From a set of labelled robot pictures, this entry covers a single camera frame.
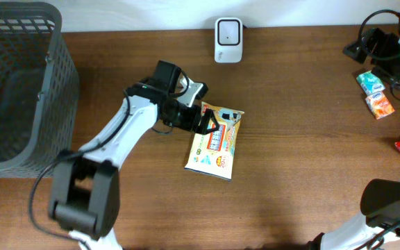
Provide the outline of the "white barcode scanner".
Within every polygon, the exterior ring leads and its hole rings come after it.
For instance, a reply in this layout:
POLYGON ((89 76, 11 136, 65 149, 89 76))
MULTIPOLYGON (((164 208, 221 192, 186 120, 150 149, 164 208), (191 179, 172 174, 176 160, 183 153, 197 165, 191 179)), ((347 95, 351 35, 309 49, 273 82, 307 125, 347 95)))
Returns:
POLYGON ((243 23, 237 17, 221 17, 215 22, 216 63, 238 63, 243 54, 243 23))

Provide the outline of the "orange tissue pack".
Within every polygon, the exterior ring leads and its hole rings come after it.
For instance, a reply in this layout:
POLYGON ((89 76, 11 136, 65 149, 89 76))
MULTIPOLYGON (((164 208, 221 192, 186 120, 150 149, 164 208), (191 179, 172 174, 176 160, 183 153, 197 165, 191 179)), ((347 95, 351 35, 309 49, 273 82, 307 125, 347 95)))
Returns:
POLYGON ((376 119, 391 115, 395 109, 383 92, 376 92, 365 98, 366 104, 376 119))

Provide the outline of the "yellow snack bag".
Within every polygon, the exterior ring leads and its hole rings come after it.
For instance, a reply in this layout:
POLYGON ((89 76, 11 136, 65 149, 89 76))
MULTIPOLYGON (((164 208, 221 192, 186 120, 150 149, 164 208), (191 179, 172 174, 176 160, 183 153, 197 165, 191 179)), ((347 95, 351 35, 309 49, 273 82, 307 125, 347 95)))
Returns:
POLYGON ((236 139, 244 111, 202 102, 202 113, 213 111, 219 128, 207 135, 195 134, 185 169, 232 179, 236 139))

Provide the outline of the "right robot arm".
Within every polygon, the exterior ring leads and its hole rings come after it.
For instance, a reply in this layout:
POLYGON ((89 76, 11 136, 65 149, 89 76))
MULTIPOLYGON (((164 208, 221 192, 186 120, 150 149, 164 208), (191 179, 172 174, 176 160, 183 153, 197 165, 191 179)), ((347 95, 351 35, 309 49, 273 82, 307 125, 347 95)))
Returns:
MULTIPOLYGON (((343 49, 344 54, 363 63, 370 56, 373 73, 390 86, 400 85, 400 34, 373 28, 343 49)), ((400 240, 400 179, 375 178, 363 191, 360 211, 330 233, 309 241, 307 249, 379 249, 400 240)))

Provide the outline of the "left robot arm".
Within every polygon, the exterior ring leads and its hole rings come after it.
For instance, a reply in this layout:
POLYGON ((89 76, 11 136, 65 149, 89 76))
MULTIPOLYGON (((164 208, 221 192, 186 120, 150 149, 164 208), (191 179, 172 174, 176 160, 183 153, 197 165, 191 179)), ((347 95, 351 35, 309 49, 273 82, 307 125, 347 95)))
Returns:
POLYGON ((113 230, 119 214, 119 172, 138 140, 157 122, 207 135, 217 131, 210 109, 195 104, 207 93, 177 65, 158 61, 152 76, 124 90, 122 105, 78 151, 63 150, 53 173, 48 216, 81 249, 120 249, 113 230))

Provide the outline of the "green tissue pack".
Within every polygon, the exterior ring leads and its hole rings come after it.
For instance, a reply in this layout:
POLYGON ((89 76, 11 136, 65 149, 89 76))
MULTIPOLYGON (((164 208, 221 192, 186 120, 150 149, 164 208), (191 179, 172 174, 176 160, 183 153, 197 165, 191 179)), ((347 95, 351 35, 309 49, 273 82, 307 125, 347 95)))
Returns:
POLYGON ((385 86, 380 78, 372 74, 371 71, 359 74, 356 77, 356 80, 367 96, 377 92, 382 92, 385 89, 385 86))

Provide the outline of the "dark grey plastic basket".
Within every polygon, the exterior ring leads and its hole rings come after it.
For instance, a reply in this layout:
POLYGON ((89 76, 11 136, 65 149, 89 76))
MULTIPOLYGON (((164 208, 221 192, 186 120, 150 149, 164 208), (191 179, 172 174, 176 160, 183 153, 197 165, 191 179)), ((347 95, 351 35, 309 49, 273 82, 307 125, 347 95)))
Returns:
POLYGON ((59 10, 0 2, 0 178, 33 178, 70 148, 80 81, 59 10))

